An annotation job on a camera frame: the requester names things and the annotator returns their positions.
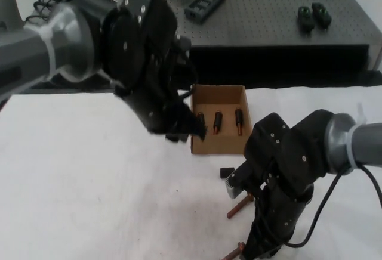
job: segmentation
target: white cable tie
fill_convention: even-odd
[[[51,77],[56,72],[56,52],[54,50],[54,46],[52,43],[53,30],[51,26],[45,24],[41,27],[38,27],[31,24],[27,24],[25,25],[25,28],[33,30],[34,32],[38,33],[42,41],[45,43],[45,46],[47,47],[47,51],[48,51],[49,67],[50,67],[48,78]]]

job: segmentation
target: open cardboard box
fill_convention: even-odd
[[[207,126],[207,135],[202,141],[192,137],[193,154],[243,154],[245,144],[252,133],[251,118],[248,111],[245,88],[241,85],[209,86],[194,85],[192,111],[195,115],[202,112]],[[242,109],[244,124],[242,135],[236,127],[235,110]],[[221,111],[223,121],[220,132],[214,135],[215,112]]]

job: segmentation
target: black cable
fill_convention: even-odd
[[[57,3],[57,0],[38,0],[34,2],[33,7],[37,11],[37,14],[32,14],[31,16],[28,16],[25,19],[25,22],[31,22],[30,20],[33,18],[40,18],[43,21],[48,21],[49,16],[47,14],[44,14],[43,11],[44,9],[47,9],[49,12],[51,11],[52,7],[54,6],[54,4],[51,4],[51,2]]]
[[[180,56],[182,57],[182,59],[186,62],[186,65],[189,67],[189,69],[191,70],[192,72],[192,75],[194,77],[194,81],[193,81],[193,84],[198,84],[199,83],[199,75],[198,75],[198,72],[196,71],[196,67],[193,65],[193,63],[191,62],[190,58],[186,55],[186,53],[178,46],[176,45],[174,42],[172,43],[172,47],[173,49],[178,53],[180,54]],[[191,86],[191,89],[186,91],[185,93],[179,95],[179,100],[180,101],[183,101],[184,99],[190,97],[195,91],[195,87],[192,87]]]
[[[32,14],[31,16],[28,16],[26,19],[25,19],[25,22],[27,23],[28,21],[30,21],[31,19],[33,18],[40,18],[40,19],[43,19],[45,21],[48,20],[48,17],[43,17],[41,16],[40,14]]]
[[[381,191],[381,188],[377,182],[377,180],[375,179],[375,177],[373,176],[373,174],[366,168],[364,167],[364,165],[359,165],[358,166],[359,169],[361,169],[362,171],[364,171],[367,176],[370,178],[372,184],[374,185],[374,188],[378,194],[378,198],[379,198],[379,201],[380,201],[380,204],[381,204],[381,208],[382,208],[382,191]],[[319,205],[318,209],[317,209],[317,212],[315,214],[315,217],[313,219],[313,222],[309,228],[309,231],[307,233],[307,236],[305,237],[305,239],[299,243],[299,244],[293,244],[293,243],[290,243],[290,242],[285,242],[283,241],[282,239],[280,239],[279,237],[275,236],[271,229],[269,228],[268,226],[268,223],[266,222],[266,220],[264,219],[263,215],[262,215],[262,212],[261,212],[261,207],[260,207],[260,202],[258,201],[258,199],[255,199],[255,203],[256,203],[256,207],[257,209],[259,209],[259,216],[260,216],[260,219],[263,221],[263,224],[265,226],[265,229],[267,230],[267,232],[274,238],[274,240],[276,242],[278,242],[279,244],[284,244],[285,246],[288,246],[290,248],[301,248],[303,246],[306,245],[306,243],[308,243],[309,239],[311,238],[312,234],[313,234],[313,231],[316,227],[316,224],[317,224],[317,221],[318,221],[318,218],[320,217],[320,214],[322,212],[322,209],[324,208],[324,206],[326,205],[330,195],[332,194],[332,192],[334,191],[335,189],[335,186],[337,185],[338,181],[340,180],[340,178],[349,170],[349,167],[344,167],[344,169],[342,171],[340,171],[340,173],[338,173],[338,175],[335,176],[332,184],[330,185],[328,191],[326,192],[326,195],[325,197],[322,199],[321,201],[321,204]]]
[[[332,194],[332,192],[334,191],[335,189],[335,186],[338,184],[338,181],[340,180],[340,178],[349,170],[349,167],[344,167],[344,169],[342,171],[340,171],[338,173],[338,175],[335,176],[332,184],[330,185],[328,191],[326,192],[326,195],[324,196],[324,198],[322,199],[321,201],[321,204],[319,205],[318,209],[317,209],[317,212],[315,214],[315,217],[313,219],[313,222],[309,228],[309,231],[305,237],[305,239],[299,243],[299,244],[293,244],[293,243],[290,243],[290,242],[285,242],[283,241],[282,239],[280,239],[279,237],[275,236],[274,233],[271,231],[271,229],[269,228],[268,226],[268,223],[267,221],[264,219],[263,215],[262,215],[262,212],[261,212],[261,207],[260,207],[260,202],[258,201],[258,199],[256,199],[256,207],[257,209],[259,209],[259,214],[260,214],[260,218],[262,219],[263,221],[263,224],[265,226],[265,229],[267,230],[267,232],[272,236],[272,238],[274,238],[274,240],[276,242],[278,242],[280,245],[284,244],[285,246],[288,246],[290,248],[301,248],[301,247],[304,247],[306,245],[306,243],[308,243],[309,239],[311,238],[312,234],[313,234],[313,231],[315,230],[315,227],[316,227],[316,224],[318,222],[318,218],[320,217],[320,214],[322,212],[322,209],[324,208],[324,206],[326,205],[326,203],[328,202],[328,199],[330,197],[330,195]]]
[[[375,177],[373,176],[373,174],[364,166],[364,165],[358,165],[359,169],[361,169],[362,171],[364,171],[365,174],[367,174],[367,176],[370,178],[376,192],[377,192],[377,195],[378,195],[378,198],[380,200],[380,204],[381,204],[381,208],[382,208],[382,191],[381,191],[381,188],[377,182],[377,180],[375,179]]]

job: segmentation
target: perforated metal table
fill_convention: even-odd
[[[373,69],[380,61],[382,34],[356,0],[225,0],[202,25],[188,21],[183,8],[193,0],[168,0],[178,18],[178,33],[194,47],[247,47],[295,45],[367,44]],[[297,9],[312,2],[323,3],[333,22],[329,30],[301,34]]]

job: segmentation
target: white tablecloth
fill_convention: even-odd
[[[252,123],[271,112],[290,125],[315,109],[382,122],[382,86],[247,91]],[[0,259],[220,259],[245,242],[249,206],[232,220],[220,167],[149,135],[112,94],[15,96],[0,113]],[[382,169],[371,168],[382,183]],[[298,222],[304,239],[333,176],[316,182]],[[382,259],[382,211],[366,175],[344,177],[302,249],[279,260]]]

